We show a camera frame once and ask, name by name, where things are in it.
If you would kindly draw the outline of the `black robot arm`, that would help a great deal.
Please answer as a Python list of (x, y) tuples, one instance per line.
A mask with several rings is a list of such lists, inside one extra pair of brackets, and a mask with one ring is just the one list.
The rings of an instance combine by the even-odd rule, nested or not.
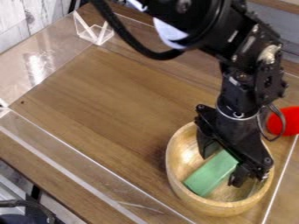
[(273, 159), (261, 142), (258, 114), (286, 89), (281, 41), (245, 0), (136, 0), (153, 18), (164, 43), (182, 52), (198, 49), (218, 60), (221, 87), (213, 108), (197, 105), (200, 155), (221, 145), (237, 160), (228, 183), (266, 178)]

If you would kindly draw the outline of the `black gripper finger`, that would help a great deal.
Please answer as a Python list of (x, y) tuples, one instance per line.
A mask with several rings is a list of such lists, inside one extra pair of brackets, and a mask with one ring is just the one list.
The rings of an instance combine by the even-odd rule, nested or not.
[(213, 134), (204, 132), (201, 129), (196, 130), (196, 141), (198, 153), (202, 159), (206, 159), (221, 149), (220, 143)]
[(228, 185), (240, 188), (249, 177), (249, 169), (244, 165), (237, 165), (234, 171), (229, 174)]

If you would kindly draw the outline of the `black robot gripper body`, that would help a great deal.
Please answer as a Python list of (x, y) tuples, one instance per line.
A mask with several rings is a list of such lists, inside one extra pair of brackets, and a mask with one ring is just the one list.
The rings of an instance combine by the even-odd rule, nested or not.
[(264, 181), (273, 167), (273, 159), (261, 141), (254, 117), (236, 119), (206, 105), (196, 106), (197, 129), (212, 133), (221, 149), (249, 169), (249, 178)]

